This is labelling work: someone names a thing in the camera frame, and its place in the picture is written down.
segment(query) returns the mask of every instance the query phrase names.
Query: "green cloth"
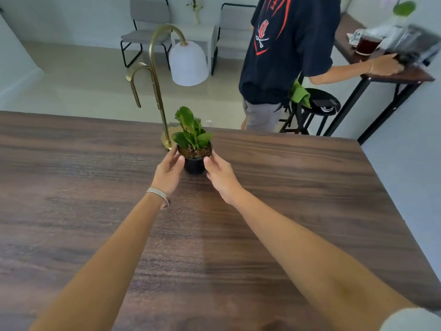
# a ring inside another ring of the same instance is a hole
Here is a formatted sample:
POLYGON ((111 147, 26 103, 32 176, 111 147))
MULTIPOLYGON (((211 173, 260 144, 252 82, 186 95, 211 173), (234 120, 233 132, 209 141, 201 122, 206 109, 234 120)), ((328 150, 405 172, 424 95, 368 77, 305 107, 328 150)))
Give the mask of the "green cloth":
POLYGON ((300 103, 302 106, 311 108, 311 105, 309 103, 309 98, 311 97, 311 94, 308 93, 306 89, 299 83, 298 80, 295 81, 295 83, 292 85, 291 89, 291 100, 295 103, 300 103))

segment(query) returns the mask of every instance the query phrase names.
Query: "dark wood tabletop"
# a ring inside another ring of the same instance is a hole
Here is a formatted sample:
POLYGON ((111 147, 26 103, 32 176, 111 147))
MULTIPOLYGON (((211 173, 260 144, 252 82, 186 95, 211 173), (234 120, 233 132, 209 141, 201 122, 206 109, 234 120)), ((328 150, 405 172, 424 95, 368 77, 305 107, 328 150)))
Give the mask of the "dark wood tabletop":
MULTIPOLYGON (((407 298, 441 285, 355 140, 214 129, 243 186, 407 298)), ((0 112, 0 329, 25 330, 145 194, 154 123, 0 112)), ((328 330, 205 176, 183 173, 114 330, 328 330)))
MULTIPOLYGON (((339 52, 350 64, 366 61, 369 58, 376 58, 384 53, 383 51, 376 51, 370 57, 363 57, 355 53, 355 49, 349 44, 347 34, 354 33, 357 29, 363 28, 365 28, 364 25, 356 21, 348 13, 344 13, 342 15, 340 25, 335 35, 334 44, 337 50, 339 50, 339 52)), ((416 66, 406 67, 403 72, 391 76, 382 77, 377 75, 369 75, 369 77, 372 78, 372 81, 388 83, 424 83, 435 80, 430 74, 416 66)))

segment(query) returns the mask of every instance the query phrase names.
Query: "navy t-shirt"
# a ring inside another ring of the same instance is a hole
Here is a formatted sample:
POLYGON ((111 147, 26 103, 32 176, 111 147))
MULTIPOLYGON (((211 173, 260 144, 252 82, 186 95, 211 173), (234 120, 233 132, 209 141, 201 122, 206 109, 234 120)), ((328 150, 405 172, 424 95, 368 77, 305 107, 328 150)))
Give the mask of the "navy t-shirt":
POLYGON ((251 104, 286 104, 300 72, 326 73, 340 22, 340 0, 260 0, 239 91, 251 104))

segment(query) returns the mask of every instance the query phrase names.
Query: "brass floor lamp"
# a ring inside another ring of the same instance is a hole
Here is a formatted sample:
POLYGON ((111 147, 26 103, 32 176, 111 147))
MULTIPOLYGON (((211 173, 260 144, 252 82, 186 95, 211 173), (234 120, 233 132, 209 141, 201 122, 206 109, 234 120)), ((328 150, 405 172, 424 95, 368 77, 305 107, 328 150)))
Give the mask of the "brass floor lamp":
POLYGON ((136 104, 138 108, 140 108, 141 102, 139 101, 139 96, 136 91, 134 82, 135 73, 142 68, 146 68, 150 71, 157 106, 159 111, 161 112, 162 123, 164 125, 164 132, 162 134, 161 141, 164 149, 166 150, 170 150, 172 148, 172 140, 170 139, 170 134, 178 132, 180 130, 180 127, 167 126, 164 105, 162 103, 161 89, 159 88, 159 82, 156 73, 156 63, 153 50, 158 35, 160 35, 164 31, 171 30, 176 31, 179 38, 181 39, 181 43, 176 44, 170 50, 168 56, 173 81, 181 86, 195 86, 204 82, 207 79, 209 75, 209 70, 204 51, 196 43, 191 41, 187 42, 182 31, 171 24, 161 25, 154 32, 149 48, 150 66, 146 65, 145 63, 138 63, 134 70, 132 70, 130 74, 126 77, 126 79, 130 82, 133 95, 135 96, 136 104))

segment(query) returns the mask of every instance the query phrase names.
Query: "black plastic pot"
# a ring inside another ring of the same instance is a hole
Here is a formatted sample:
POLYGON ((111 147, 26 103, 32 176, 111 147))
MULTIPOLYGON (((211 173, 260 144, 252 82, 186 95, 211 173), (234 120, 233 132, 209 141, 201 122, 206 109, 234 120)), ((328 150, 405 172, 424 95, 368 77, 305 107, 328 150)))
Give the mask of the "black plastic pot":
MULTIPOLYGON (((210 154, 211 154, 212 151, 211 143, 209 143, 208 146, 210 147, 210 154)), ((200 158, 200 159, 185 158, 184 170, 191 175, 201 175, 203 172, 205 172, 204 158, 200 158)))

